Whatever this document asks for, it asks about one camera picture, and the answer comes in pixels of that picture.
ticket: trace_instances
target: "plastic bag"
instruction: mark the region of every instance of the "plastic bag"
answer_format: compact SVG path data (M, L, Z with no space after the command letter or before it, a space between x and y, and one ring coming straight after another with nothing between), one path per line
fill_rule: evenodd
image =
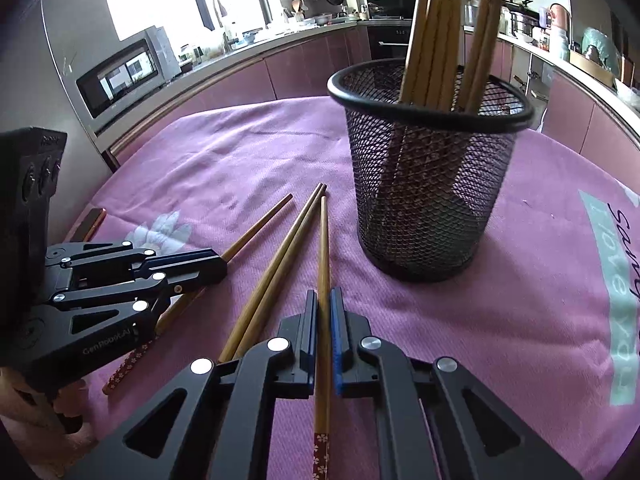
M595 28L588 27L582 37L582 51L587 52L589 45L598 49L604 68L620 79L620 53L607 36Z

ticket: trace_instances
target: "pink tablecloth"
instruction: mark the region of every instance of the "pink tablecloth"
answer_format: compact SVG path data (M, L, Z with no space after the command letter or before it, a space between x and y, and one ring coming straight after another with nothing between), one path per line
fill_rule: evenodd
M400 283L359 247L344 111L329 98L181 118L96 194L91 205L108 212L96 240L128 237L161 253L223 251L286 193L295 196L109 399L100 389L118 362L90 377L98 437L191 360L219 355L318 181L329 191L332 284L343 288L347 309L369 317L374 334L409 356L455 356L588 480L602 479L640 422L637 298L628 290L635 275L629 254L640 240L638 196L564 146L522 132L472 265L445 283ZM314 233L265 337L302 310L306 290L316 286L317 254ZM312 402L278 402L271 479L310 477ZM378 477L373 435L370 402L334 400L332 479Z

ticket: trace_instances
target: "pink cabinet door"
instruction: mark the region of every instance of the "pink cabinet door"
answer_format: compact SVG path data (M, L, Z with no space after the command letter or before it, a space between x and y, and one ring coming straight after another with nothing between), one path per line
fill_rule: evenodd
M347 43L347 55L349 56L350 66L364 61L371 61L367 27L350 28L344 37Z
M511 67L513 65L513 45L511 43L502 44L502 73L500 78L503 81L511 81Z
M470 33L465 34L465 63L469 59L469 55L471 54L471 46L474 42L474 35ZM494 50L494 58L491 62L491 70L490 74L495 75L496 77L502 77L502 56L504 55L504 42L498 40L495 44Z
M329 59L331 60L332 74L347 68L349 63L349 51L347 49L346 38L341 30L326 36L326 43L329 47Z
M587 93L555 72L542 133L580 153L593 107L593 100Z
M299 71L306 73L309 87L306 93L295 97L326 95L326 82L334 73L327 37L303 43L302 52L305 61L304 65L299 67Z
M600 105L594 106L580 154L640 192L640 151Z
M303 70L305 54L302 45L269 56L265 61L276 99L310 95L311 84Z
M267 65L261 60L205 88L194 98L201 100L205 110L217 110L229 106L275 101L276 96Z

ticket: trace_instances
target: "chopstick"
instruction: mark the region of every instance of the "chopstick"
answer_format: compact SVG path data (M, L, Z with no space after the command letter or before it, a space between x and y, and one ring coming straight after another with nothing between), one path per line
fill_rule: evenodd
M445 57L449 43L449 25L451 0L440 0L438 6L438 30L434 42L433 62L431 63L431 76L425 105L427 108L438 107L440 92L442 91L442 74L444 71Z
M252 225L247 232L245 232L238 240L231 245L224 253L221 254L221 258L227 263L239 253L239 251L254 238L256 234L271 220L278 211L280 211L291 199L293 195L289 193L286 197L280 200L275 206L267 211L262 218L260 218L254 225ZM156 323L156 339L148 343L141 345L139 348L131 351L124 361L120 364L118 369L111 375L106 384L102 387L102 392L105 395L109 395L121 380L126 377L130 371L133 370L136 363L145 355L151 345L160 337L180 316L181 313L195 300L199 295L203 293L205 287L195 292L188 292L181 295L172 305L165 310L159 317Z
M271 220L280 209L282 209L289 200L293 198L293 195L289 193L286 197L280 200L275 206L273 206L269 211L267 211L262 218L260 218L251 228L245 232L238 240L231 245L224 253L220 254L220 258L225 260L227 263L231 261L231 259L236 256L240 252L240 250L249 243L257 233L262 229L269 220ZM158 323L156 324L156 335L162 335L164 331L169 328L172 322L183 313L184 309L189 306L191 301L195 300L203 291L205 287L201 288L196 292L189 292L187 294L183 294L178 298L174 304L172 304L167 310L162 313L160 318L158 319Z
M466 104L471 94L471 86L476 74L476 67L478 66L478 58L480 51L482 50L482 43L484 40L484 30L488 19L489 6L491 0L480 0L480 6L478 8L478 20L476 21L476 28L474 33L474 40L471 44L471 51L469 58L465 63L465 72L462 76L462 83L460 84L460 92L458 93L458 101L456 107L460 110L466 110Z
M314 192L311 194L311 196L306 201L303 208L300 210L298 217L296 218L295 222L293 222L293 225L289 229L289 232L285 236L284 240L280 244L280 247L274 254L273 258L271 259L269 265L263 272L262 276L260 277L260 281L255 286L254 291L249 297L249 300L244 305L244 308L242 309L242 312L238 317L238 320L236 320L236 325L233 327L233 330L231 331L231 334L229 335L229 338L226 341L225 347L222 349L222 352L220 353L218 362L226 363L227 361L231 361L233 356L236 354L236 351L238 350L238 345L242 341L242 337L244 336L244 333L246 332L247 327L251 323L251 320L254 317L254 313L257 310L260 304L260 301L262 300L262 297L265 295L265 292L269 284L271 283L271 280L273 279L273 275L276 273L278 266L280 265L282 259L284 258L287 252L287 249L289 248L293 238L298 232L300 224L302 224L303 220L305 219L305 215L307 211L311 207L318 193L320 193L323 186L324 184L322 183L316 186L316 188L314 189Z
M417 106L424 106L429 89L433 51L438 31L439 6L439 0L428 0L427 2L427 14L424 17L426 24L424 25L424 34L420 46L420 63L412 95L412 102Z
M491 0L488 12L487 24L484 28L484 37L482 38L482 49L478 59L476 72L474 73L471 91L469 93L468 102L465 111L477 114L482 103L484 88L489 79L491 71L491 63L494 58L495 43L498 37L498 28L500 27L500 1Z
M400 87L400 98L398 99L401 103L410 104L414 95L415 79L418 75L420 54L422 53L422 36L424 35L424 26L426 24L426 21L421 20L420 16L427 15L428 2L429 0L417 0L415 4L416 19L411 28L411 36L409 38L411 47L406 58L404 77Z
M326 197L320 205L320 253L318 257L318 351L316 357L316 386L314 388L314 467L319 479L326 478L329 454L329 423L332 388L332 351L330 332L329 293L331 274L329 264L329 217Z
M453 96L455 93L456 79L458 75L458 49L460 45L460 12L461 0L451 0L449 37L447 43L449 50L444 62L442 73L442 90L438 101L438 110L450 112L453 108Z
M249 348L258 342L258 338L264 329L271 309L275 305L278 295L282 290L282 282L288 275L296 256L300 252L306 232L314 219L316 209L326 190L326 185L321 184L320 187L316 189L318 192L314 192L311 197L309 197L311 203L309 207L306 208L305 215L298 225L298 229L294 233L291 243L286 249L284 256L280 259L275 272L272 274L272 278L264 291L264 295L260 298L259 303L254 309L254 314L236 347L233 359L241 358Z

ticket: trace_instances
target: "black mesh pencil cup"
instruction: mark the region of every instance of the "black mesh pencil cup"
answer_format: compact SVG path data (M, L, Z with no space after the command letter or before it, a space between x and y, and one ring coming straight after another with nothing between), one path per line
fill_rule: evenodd
M403 59L369 61L328 90L346 110L362 249L391 276L437 282L471 262L533 109L494 76L479 115L398 104L403 74ZM461 80L459 67L455 99Z

